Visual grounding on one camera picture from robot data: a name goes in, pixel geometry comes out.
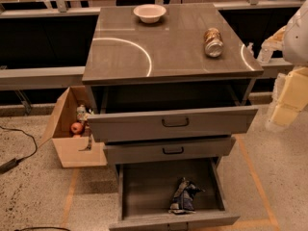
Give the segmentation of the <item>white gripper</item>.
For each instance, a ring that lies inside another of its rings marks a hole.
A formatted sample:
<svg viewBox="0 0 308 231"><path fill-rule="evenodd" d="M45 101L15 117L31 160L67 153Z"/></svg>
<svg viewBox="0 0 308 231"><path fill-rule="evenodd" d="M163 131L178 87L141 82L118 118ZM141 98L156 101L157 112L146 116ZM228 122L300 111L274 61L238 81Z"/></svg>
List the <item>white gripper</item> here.
<svg viewBox="0 0 308 231"><path fill-rule="evenodd" d="M264 41L273 52L282 50L285 29L283 26ZM269 104L266 128L287 129L307 105L308 67L296 67L288 74L279 73Z"/></svg>

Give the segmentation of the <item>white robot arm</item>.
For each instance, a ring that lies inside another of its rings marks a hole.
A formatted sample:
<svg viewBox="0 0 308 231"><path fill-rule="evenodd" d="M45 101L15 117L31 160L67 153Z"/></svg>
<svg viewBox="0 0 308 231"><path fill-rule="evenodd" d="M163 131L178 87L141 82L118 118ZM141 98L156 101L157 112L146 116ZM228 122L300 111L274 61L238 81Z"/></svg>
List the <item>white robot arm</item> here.
<svg viewBox="0 0 308 231"><path fill-rule="evenodd" d="M283 131L308 105L308 1L305 1L288 23L263 43L257 60L268 63L274 51L295 68L275 81L266 127Z"/></svg>

